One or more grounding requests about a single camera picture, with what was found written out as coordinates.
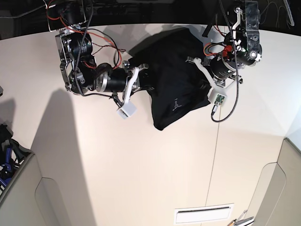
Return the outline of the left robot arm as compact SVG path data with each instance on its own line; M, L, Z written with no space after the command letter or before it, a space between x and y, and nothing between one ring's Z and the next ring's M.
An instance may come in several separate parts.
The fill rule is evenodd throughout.
M224 88L227 79L238 80L242 84L243 78L237 75L238 70L254 66L262 58L258 1L234 0L227 8L218 1L203 37L207 37L212 27L218 28L220 16L225 20L228 32L220 32L223 41L209 42L203 47L205 58L201 65L213 79L213 84Z

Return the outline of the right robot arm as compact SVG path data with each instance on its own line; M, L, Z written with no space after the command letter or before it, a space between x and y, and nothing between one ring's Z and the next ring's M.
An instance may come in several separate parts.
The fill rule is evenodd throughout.
M124 49L104 32L90 28L94 14L93 1L45 1L48 27L55 36L60 57L60 71L67 91L82 97L101 96L112 99L118 107L142 90L154 90L154 82L147 73L147 64L132 65L122 59ZM97 64L96 45L92 36L106 41L116 52L113 64Z

